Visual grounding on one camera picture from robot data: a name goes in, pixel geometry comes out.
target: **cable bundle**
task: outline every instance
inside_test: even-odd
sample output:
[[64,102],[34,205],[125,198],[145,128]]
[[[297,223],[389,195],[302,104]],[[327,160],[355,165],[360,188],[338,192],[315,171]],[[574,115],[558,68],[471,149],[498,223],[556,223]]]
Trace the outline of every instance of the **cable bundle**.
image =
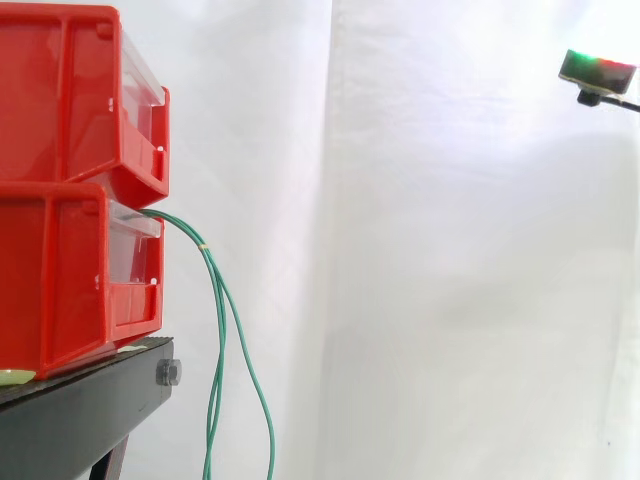
[[242,330],[242,324],[240,323],[240,316],[238,315],[238,310],[236,309],[236,305],[229,293],[229,289],[227,288],[222,275],[220,274],[220,270],[216,266],[215,261],[213,260],[213,256],[209,251],[209,247],[205,243],[204,239],[200,236],[200,234],[194,230],[189,224],[176,218],[172,215],[169,215],[164,212],[160,212],[158,210],[145,209],[141,210],[141,213],[147,215],[148,217],[153,218],[161,218],[172,225],[175,225],[187,236],[193,240],[193,242],[198,246],[202,257],[204,258],[205,264],[207,265],[207,270],[209,271],[209,277],[211,278],[211,285],[213,286],[213,294],[216,298],[216,311],[218,316],[218,335],[220,338],[220,353],[218,354],[218,363],[216,365],[216,372],[213,377],[213,385],[211,386],[211,395],[209,396],[209,407],[207,409],[207,454],[204,460],[204,469],[202,472],[203,480],[211,480],[211,455],[213,451],[213,440],[216,436],[216,431],[218,429],[218,423],[220,421],[220,400],[222,399],[222,378],[224,373],[224,351],[225,351],[225,343],[227,339],[227,316],[226,316],[226,307],[225,307],[225,296],[231,306],[231,312],[233,314],[233,319],[236,323],[236,328],[238,330],[238,336],[240,337],[240,344],[242,346],[242,354],[244,355],[245,363],[247,364],[247,369],[249,370],[249,375],[251,375],[251,380],[253,382],[253,386],[256,389],[258,397],[260,398],[260,403],[262,405],[262,409],[264,411],[264,416],[267,420],[267,427],[269,428],[269,471],[267,473],[267,480],[272,480],[273,478],[273,469],[275,464],[275,433],[273,429],[273,422],[271,420],[271,414],[269,413],[269,407],[267,406],[267,401],[264,398],[264,393],[262,392],[262,388],[260,387],[260,383],[258,382],[258,378],[253,369],[253,365],[251,363],[251,358],[249,357],[249,350],[247,348],[247,342],[244,337],[244,331]]

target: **white curtain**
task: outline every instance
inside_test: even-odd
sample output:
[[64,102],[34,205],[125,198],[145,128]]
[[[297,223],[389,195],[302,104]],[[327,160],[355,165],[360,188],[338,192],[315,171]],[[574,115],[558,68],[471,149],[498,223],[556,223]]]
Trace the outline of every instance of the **white curtain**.
[[[557,71],[573,42],[640,53],[638,12],[116,6],[171,89],[161,207],[201,231],[236,297],[276,478],[637,478],[638,125],[577,105]],[[166,251],[162,333],[183,381],[132,434],[124,480],[201,475],[215,310],[189,242],[169,229]],[[214,478],[265,478],[229,337]]]

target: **black cable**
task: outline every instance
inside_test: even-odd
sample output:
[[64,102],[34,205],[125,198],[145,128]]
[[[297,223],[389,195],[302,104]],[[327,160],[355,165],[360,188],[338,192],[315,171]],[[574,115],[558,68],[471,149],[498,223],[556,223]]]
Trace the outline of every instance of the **black cable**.
[[600,101],[602,103],[608,103],[609,105],[615,105],[616,107],[622,107],[626,108],[627,110],[632,110],[634,112],[640,113],[640,105],[636,105],[635,103],[625,102],[613,97],[601,97]]

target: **plastic bin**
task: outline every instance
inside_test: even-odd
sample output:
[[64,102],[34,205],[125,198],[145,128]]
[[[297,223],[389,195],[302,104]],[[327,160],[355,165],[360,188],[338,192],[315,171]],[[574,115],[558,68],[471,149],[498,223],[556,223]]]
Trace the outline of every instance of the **plastic bin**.
[[38,379],[162,326],[163,224],[103,187],[0,183],[0,371]]
[[105,6],[0,3],[0,181],[169,193],[169,93]]

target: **black table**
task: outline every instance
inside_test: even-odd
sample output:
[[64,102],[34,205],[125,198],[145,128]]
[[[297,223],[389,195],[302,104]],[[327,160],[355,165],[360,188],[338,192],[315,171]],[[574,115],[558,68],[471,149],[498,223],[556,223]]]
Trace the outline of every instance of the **black table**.
[[179,381],[173,339],[67,375],[0,387],[0,480],[91,480],[120,476],[129,433],[162,405]]

